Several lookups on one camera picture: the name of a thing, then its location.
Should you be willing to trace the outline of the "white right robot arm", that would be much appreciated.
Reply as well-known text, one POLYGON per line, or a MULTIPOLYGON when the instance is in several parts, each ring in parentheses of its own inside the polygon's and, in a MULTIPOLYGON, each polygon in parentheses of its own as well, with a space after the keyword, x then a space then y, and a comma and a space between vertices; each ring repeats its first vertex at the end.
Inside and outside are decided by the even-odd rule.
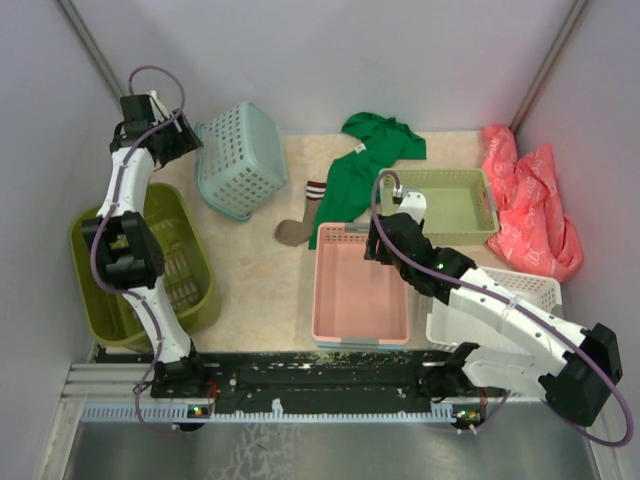
POLYGON ((622 362, 609 327, 585 328, 517 296, 471 258, 432 246, 408 213, 373 216, 365 257, 394 266, 419 294, 518 346, 518 352, 507 353, 463 341, 446 366, 454 393, 493 387, 535 396, 578 427, 592 426, 610 398, 622 398, 617 388, 622 362))

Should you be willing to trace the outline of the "light blue laundry basket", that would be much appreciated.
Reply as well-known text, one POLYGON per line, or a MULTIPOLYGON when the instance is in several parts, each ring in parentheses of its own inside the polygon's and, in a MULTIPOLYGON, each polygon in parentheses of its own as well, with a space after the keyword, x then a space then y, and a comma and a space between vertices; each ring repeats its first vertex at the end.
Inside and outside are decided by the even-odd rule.
POLYGON ((195 184, 211 209, 237 221, 282 189, 288 166, 276 122, 257 106, 242 102, 195 132, 195 184))

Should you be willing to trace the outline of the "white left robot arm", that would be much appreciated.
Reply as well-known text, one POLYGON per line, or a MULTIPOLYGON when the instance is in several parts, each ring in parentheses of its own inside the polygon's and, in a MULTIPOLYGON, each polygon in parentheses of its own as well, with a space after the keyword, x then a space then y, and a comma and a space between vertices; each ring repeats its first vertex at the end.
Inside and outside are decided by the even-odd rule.
POLYGON ((208 373, 180 325, 165 287, 165 255, 144 219, 155 168, 200 147, 180 110, 168 110, 155 91, 120 100, 123 120, 110 144, 112 171, 96 216, 81 224, 98 286, 132 308, 147 334, 153 360, 142 383, 155 398, 194 397, 208 373))

